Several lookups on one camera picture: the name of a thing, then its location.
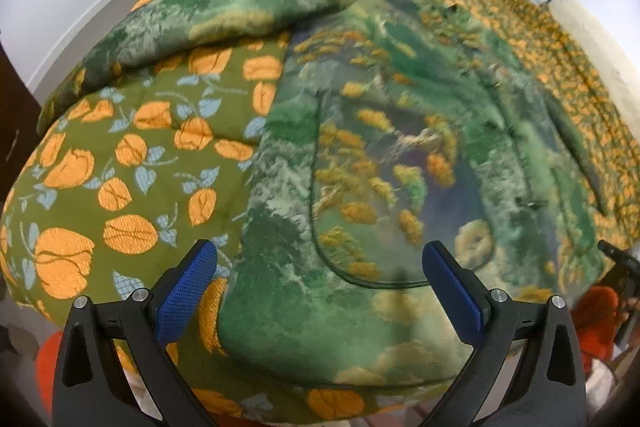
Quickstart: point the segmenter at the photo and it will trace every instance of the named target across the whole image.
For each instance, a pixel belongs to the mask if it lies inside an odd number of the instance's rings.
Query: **black device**
[[[586,425],[580,349],[564,299],[523,303],[488,290],[439,241],[425,245],[422,267],[459,338],[474,352],[420,427]],[[56,365],[54,427],[214,426],[163,347],[184,329],[215,270],[215,247],[200,240],[150,290],[112,303],[76,299]],[[129,344],[162,421],[138,408],[113,339]],[[474,422],[519,339],[527,339],[527,347],[500,409]]]

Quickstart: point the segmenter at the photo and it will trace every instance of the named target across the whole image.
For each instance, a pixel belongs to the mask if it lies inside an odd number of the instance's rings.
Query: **baseboard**
[[[58,39],[58,42],[53,45],[47,56],[42,59],[35,72],[31,75],[31,78],[25,81],[25,85],[31,92],[36,91],[42,79],[47,74],[47,71],[49,71],[56,59],[62,54],[64,49],[68,47],[82,28],[84,28],[86,24],[100,13],[101,10],[103,10],[111,1],[113,0],[97,0],[95,4],[78,17],[78,19],[69,27],[67,32]]]

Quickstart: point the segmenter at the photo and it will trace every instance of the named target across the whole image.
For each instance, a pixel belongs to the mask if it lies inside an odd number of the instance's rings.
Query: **blue gripper pad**
[[[458,338],[477,348],[484,335],[480,309],[431,243],[427,243],[422,250],[422,271]]]
[[[161,346],[177,341],[187,327],[204,290],[213,279],[217,263],[215,245],[201,241],[200,251],[158,308],[155,332]]]

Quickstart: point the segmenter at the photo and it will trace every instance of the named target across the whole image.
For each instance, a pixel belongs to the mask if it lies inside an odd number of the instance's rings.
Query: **bedspread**
[[[596,240],[639,235],[638,144],[526,0],[140,0],[39,130],[0,223],[12,295],[61,325],[211,239],[167,351],[213,413],[313,423],[442,393],[469,349],[428,240],[514,298],[572,302],[608,267]]]

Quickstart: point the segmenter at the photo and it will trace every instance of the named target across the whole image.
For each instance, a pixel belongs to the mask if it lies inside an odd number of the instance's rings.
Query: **green bedsheet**
[[[213,413],[313,423],[446,389],[469,349],[428,240],[514,298],[573,301],[597,239],[638,237],[638,145],[525,0],[141,0],[39,130],[0,223],[12,295],[62,325],[211,239],[168,352]]]

